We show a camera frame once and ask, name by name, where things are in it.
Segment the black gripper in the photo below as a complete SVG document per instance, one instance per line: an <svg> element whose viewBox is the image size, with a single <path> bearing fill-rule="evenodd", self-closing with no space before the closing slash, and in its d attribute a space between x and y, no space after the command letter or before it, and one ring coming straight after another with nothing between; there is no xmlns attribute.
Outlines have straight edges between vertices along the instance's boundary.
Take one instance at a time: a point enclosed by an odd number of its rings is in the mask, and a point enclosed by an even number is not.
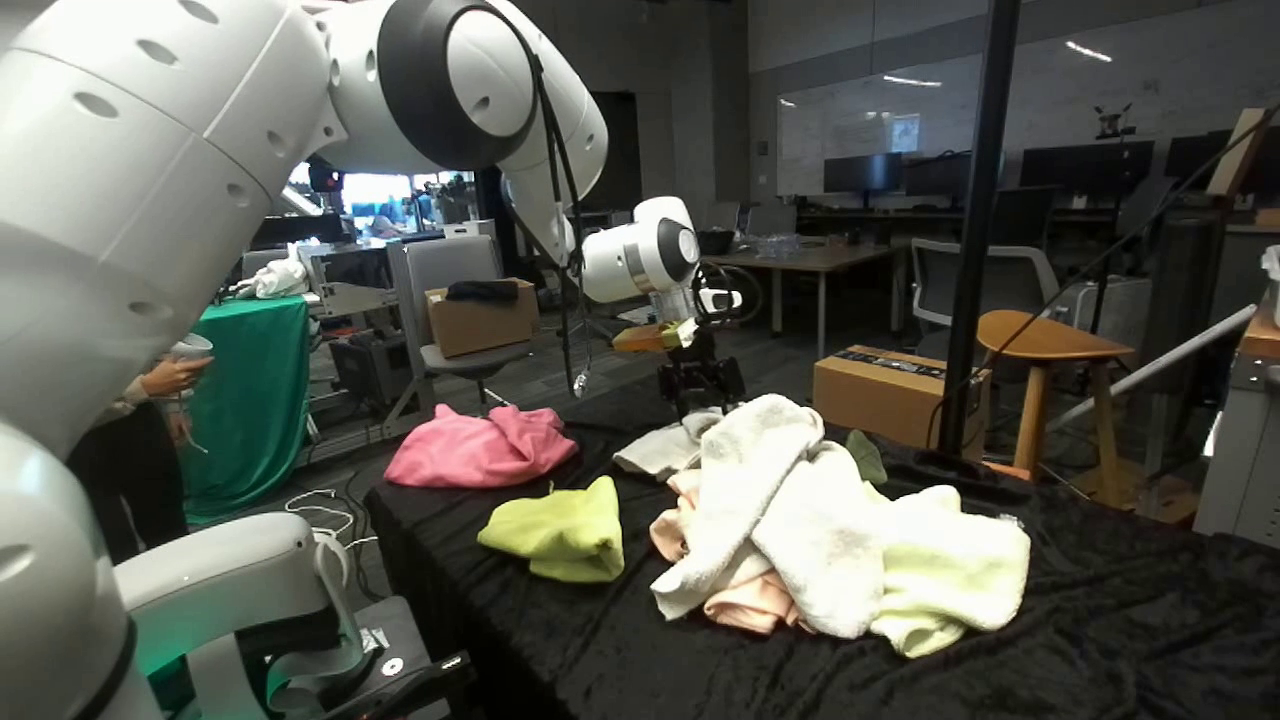
<svg viewBox="0 0 1280 720"><path fill-rule="evenodd" d="M662 393L689 410L695 398L745 398L749 383L739 378L737 362L716 355L716 338L700 327L695 322L673 322L662 327L664 340L664 368L662 368Z"/></svg>

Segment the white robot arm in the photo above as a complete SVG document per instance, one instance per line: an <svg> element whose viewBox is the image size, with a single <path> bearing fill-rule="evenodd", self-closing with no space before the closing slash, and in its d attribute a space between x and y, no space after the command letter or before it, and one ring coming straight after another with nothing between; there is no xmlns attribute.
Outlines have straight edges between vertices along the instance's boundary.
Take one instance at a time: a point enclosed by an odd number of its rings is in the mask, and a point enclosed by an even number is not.
<svg viewBox="0 0 1280 720"><path fill-rule="evenodd" d="M703 322L677 197L573 229L610 124L513 0L51 0L0 58L3 720L160 720L147 678L173 661L209 716L319 720L371 663L309 520L244 517L116 566L67 473L309 156L491 170L588 300Z"/></svg>

